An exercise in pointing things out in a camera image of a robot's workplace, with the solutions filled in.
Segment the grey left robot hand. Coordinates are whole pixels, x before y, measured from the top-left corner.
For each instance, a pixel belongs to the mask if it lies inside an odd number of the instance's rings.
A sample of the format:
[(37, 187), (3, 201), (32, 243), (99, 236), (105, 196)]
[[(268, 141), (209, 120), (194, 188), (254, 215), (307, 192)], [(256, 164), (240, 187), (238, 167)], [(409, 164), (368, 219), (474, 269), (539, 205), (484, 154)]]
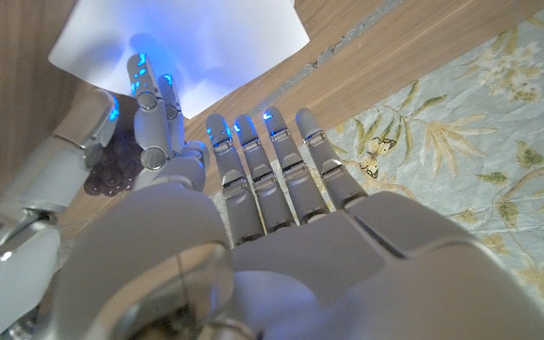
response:
[(544, 314), (473, 235), (391, 192), (368, 195), (313, 114), (263, 119), (300, 223), (230, 246), (204, 194), (168, 179), (88, 228), (40, 339), (544, 339)]

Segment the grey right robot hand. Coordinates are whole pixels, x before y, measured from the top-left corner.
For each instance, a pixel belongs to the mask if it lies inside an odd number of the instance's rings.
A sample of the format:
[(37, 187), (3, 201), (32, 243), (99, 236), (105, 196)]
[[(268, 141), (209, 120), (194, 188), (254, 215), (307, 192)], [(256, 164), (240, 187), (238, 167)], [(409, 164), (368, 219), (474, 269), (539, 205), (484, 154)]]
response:
[[(138, 108), (134, 136), (142, 149), (143, 173), (150, 182), (173, 157), (194, 151), (185, 143), (183, 117), (169, 75), (156, 76), (144, 53), (127, 61)], [(0, 335), (41, 302), (57, 271), (60, 233), (55, 217), (75, 199), (110, 143), (120, 116), (117, 99), (97, 90), (74, 105), (33, 151), (0, 201)]]

